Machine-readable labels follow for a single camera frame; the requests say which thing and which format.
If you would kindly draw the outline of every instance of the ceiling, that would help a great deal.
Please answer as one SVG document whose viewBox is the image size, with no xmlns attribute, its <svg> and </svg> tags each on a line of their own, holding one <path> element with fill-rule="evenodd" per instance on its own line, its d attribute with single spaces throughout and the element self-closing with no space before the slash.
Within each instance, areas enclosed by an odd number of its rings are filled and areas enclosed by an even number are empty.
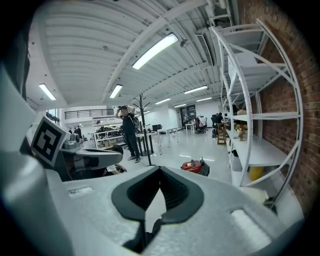
<svg viewBox="0 0 320 256">
<path fill-rule="evenodd" d="M 47 110 L 129 104 L 141 93 L 151 105 L 166 98 L 171 98 L 173 106 L 218 98 L 221 80 L 208 30 L 208 2 L 49 1 L 35 13 L 29 33 L 28 103 L 37 110 Z M 214 15 L 226 13 L 219 7 L 214 11 Z M 219 21 L 228 26 L 223 18 Z M 170 33 L 178 42 L 139 70 L 132 68 L 144 52 Z M 199 40 L 201 35 L 208 51 Z M 42 83 L 56 100 L 51 101 L 41 91 Z M 123 87 L 111 99 L 116 84 Z M 203 85 L 208 89 L 184 94 Z"/>
</svg>

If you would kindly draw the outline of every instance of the brick wall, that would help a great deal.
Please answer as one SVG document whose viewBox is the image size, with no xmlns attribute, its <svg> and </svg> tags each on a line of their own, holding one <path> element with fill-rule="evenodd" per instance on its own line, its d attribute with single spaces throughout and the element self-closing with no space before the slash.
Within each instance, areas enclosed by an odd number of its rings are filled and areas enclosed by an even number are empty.
<svg viewBox="0 0 320 256">
<path fill-rule="evenodd" d="M 272 31 L 286 51 L 299 81 L 303 102 L 303 142 L 290 181 L 304 214 L 308 214 L 320 190 L 320 69 L 304 37 L 288 16 L 269 0 L 238 0 L 241 24 L 252 24 L 259 18 Z M 269 41 L 262 56 L 273 63 L 282 59 Z M 295 95 L 283 78 L 260 92 L 262 111 L 295 111 Z M 295 143 L 297 122 L 264 120 L 263 138 L 286 154 Z"/>
</svg>

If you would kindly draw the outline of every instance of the fluorescent light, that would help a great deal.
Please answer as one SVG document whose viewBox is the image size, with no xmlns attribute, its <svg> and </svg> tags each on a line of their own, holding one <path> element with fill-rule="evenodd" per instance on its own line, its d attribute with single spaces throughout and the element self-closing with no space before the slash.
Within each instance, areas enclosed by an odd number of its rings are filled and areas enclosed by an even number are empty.
<svg viewBox="0 0 320 256">
<path fill-rule="evenodd" d="M 179 107 L 182 107 L 182 106 L 185 106 L 187 104 L 182 104 L 182 105 L 178 105 L 178 106 L 174 106 L 175 108 L 179 108 Z"/>
<path fill-rule="evenodd" d="M 204 86 L 201 86 L 199 88 L 195 88 L 195 89 L 192 89 L 192 90 L 188 90 L 188 91 L 185 91 L 184 94 L 190 94 L 190 93 L 194 93 L 196 91 L 200 91 L 200 90 L 203 90 L 203 89 L 208 89 L 208 86 L 204 85 Z"/>
<path fill-rule="evenodd" d="M 142 55 L 132 67 L 136 70 L 140 69 L 144 64 L 146 64 L 150 59 L 160 53 L 162 50 L 167 48 L 178 41 L 178 38 L 173 34 L 167 35 L 165 38 L 161 39 L 154 46 L 152 46 L 144 55 Z"/>
<path fill-rule="evenodd" d="M 157 102 L 157 103 L 155 103 L 155 104 L 158 105 L 158 104 L 160 104 L 160 103 L 167 102 L 167 101 L 170 101 L 170 100 L 171 100 L 170 98 L 166 98 L 166 99 L 161 100 L 161 101 L 159 101 L 159 102 Z"/>
<path fill-rule="evenodd" d="M 52 100 L 52 101 L 56 100 L 56 98 L 52 95 L 52 93 L 48 90 L 48 88 L 46 87 L 46 85 L 44 83 L 39 84 L 39 87 L 50 98 L 50 100 Z"/>
<path fill-rule="evenodd" d="M 113 99 L 114 97 L 117 96 L 118 92 L 121 90 L 122 85 L 121 84 L 117 84 L 113 90 L 113 92 L 110 95 L 110 98 Z"/>
<path fill-rule="evenodd" d="M 196 102 L 202 102 L 202 101 L 211 100 L 211 99 L 212 99 L 212 97 L 210 97 L 210 98 L 203 98 L 203 99 L 198 99 Z"/>
</svg>

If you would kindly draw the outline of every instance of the glossy floor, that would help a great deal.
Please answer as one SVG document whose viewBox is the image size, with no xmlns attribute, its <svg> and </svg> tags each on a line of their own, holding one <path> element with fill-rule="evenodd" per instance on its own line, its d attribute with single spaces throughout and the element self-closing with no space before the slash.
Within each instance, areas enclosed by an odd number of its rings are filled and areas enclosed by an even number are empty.
<svg viewBox="0 0 320 256">
<path fill-rule="evenodd" d="M 151 163 L 157 166 L 167 166 L 180 169 L 184 162 L 188 162 L 191 159 L 200 160 L 201 157 L 210 166 L 209 178 L 218 179 L 223 182 L 231 184 L 231 171 L 228 167 L 228 153 L 225 144 L 217 145 L 217 141 L 212 137 L 212 130 L 209 129 L 205 134 L 191 134 L 188 131 L 186 135 L 185 130 L 178 132 L 178 143 L 176 135 L 171 134 L 171 142 L 168 147 L 168 140 L 166 135 L 157 135 L 152 137 L 152 144 L 154 154 L 151 155 Z M 90 147 L 93 143 L 85 141 L 84 147 Z M 128 172 L 134 172 L 143 167 L 149 165 L 148 157 L 141 157 L 139 163 L 135 163 L 134 160 L 128 161 L 130 157 L 129 150 L 125 149 L 123 154 L 123 160 L 121 165 L 126 167 Z M 154 222 L 166 212 L 166 205 L 164 197 L 159 191 L 152 201 L 151 205 L 146 211 L 146 231 L 151 232 Z"/>
</svg>

